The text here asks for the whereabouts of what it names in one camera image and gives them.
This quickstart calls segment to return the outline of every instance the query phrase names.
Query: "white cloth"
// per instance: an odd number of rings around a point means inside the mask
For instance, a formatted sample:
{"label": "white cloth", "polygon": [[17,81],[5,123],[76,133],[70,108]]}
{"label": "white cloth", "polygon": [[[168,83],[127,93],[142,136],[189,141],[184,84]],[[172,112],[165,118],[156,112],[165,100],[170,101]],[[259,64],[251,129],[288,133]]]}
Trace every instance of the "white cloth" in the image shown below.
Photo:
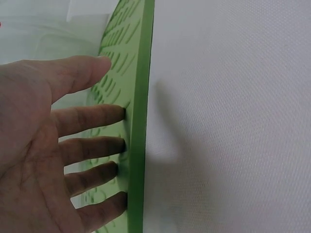
{"label": "white cloth", "polygon": [[156,0],[144,233],[311,232],[311,1]]}

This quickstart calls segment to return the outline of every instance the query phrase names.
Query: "textured white surface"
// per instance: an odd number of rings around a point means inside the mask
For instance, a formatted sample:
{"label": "textured white surface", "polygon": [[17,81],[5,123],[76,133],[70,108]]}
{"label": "textured white surface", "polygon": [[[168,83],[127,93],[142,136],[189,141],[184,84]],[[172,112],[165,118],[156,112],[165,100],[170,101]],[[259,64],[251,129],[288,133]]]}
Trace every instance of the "textured white surface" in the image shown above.
{"label": "textured white surface", "polygon": [[156,0],[144,233],[311,232],[311,1]]}

